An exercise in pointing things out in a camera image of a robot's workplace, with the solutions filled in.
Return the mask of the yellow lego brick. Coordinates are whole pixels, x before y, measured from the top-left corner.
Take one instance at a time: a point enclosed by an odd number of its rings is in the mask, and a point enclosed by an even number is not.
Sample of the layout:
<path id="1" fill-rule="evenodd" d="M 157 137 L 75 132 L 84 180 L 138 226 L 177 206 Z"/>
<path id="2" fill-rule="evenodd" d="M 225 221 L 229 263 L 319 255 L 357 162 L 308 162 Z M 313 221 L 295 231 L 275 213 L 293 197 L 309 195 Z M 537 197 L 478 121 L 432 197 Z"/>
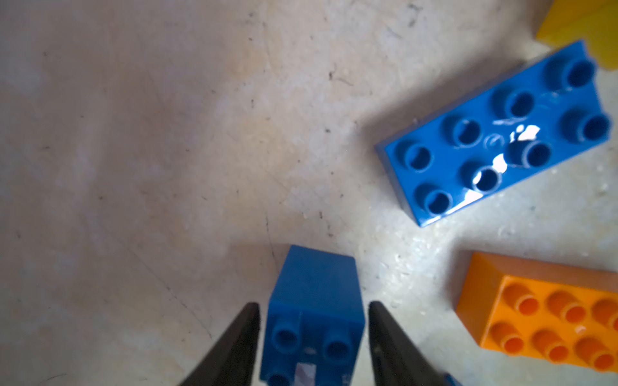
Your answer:
<path id="1" fill-rule="evenodd" d="M 602 69 L 616 71 L 617 1 L 556 0 L 535 38 L 551 48 L 582 40 Z"/>

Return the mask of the blue long lego brick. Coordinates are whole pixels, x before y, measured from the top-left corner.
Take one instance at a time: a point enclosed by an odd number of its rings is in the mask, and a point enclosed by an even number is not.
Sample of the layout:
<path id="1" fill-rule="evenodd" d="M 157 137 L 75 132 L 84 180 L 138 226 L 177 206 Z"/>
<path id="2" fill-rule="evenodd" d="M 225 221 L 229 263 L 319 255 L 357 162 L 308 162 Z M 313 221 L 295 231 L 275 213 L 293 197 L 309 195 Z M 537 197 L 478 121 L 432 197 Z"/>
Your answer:
<path id="1" fill-rule="evenodd" d="M 402 209 L 425 227 L 608 141 L 597 69 L 571 43 L 378 143 Z"/>

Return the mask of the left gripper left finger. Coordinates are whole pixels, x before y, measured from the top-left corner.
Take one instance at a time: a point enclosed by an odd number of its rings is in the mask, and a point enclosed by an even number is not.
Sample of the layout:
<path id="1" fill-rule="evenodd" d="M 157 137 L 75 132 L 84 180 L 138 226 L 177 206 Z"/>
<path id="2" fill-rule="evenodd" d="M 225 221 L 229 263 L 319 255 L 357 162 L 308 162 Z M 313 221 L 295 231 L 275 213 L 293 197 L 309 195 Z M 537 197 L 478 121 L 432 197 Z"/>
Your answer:
<path id="1" fill-rule="evenodd" d="M 260 332 L 260 307 L 248 302 L 181 386 L 251 385 Z"/>

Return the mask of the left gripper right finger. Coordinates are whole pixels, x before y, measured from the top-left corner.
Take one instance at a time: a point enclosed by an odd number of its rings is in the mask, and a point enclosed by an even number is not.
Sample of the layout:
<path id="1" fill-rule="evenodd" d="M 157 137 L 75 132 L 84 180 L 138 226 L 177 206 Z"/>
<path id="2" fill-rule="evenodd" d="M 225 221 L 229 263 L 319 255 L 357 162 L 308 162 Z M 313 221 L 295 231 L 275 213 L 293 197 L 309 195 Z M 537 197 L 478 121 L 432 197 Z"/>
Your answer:
<path id="1" fill-rule="evenodd" d="M 377 386 L 444 386 L 438 373 L 414 345 L 383 303 L 370 302 L 369 339 Z"/>

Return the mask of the blue square lego brick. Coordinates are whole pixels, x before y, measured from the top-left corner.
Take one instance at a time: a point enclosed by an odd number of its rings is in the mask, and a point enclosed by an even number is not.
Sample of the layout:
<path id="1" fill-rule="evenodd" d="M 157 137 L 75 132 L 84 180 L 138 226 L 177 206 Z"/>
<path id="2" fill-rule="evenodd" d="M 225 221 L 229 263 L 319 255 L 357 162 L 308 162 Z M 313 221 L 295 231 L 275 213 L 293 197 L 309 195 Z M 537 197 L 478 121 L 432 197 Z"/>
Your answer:
<path id="1" fill-rule="evenodd" d="M 365 329 L 353 257 L 292 245 L 270 296 L 261 381 L 291 385 L 298 364 L 315 384 L 349 385 Z"/>

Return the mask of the orange lego brick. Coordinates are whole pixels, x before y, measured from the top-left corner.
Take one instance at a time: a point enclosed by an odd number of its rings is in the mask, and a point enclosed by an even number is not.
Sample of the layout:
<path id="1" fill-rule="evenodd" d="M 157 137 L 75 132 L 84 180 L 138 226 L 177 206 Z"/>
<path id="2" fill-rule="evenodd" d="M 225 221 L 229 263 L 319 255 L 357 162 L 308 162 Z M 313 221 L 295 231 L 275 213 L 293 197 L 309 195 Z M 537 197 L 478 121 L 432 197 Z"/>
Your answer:
<path id="1" fill-rule="evenodd" d="M 617 274 L 474 252 L 455 313 L 479 347 L 617 370 Z"/>

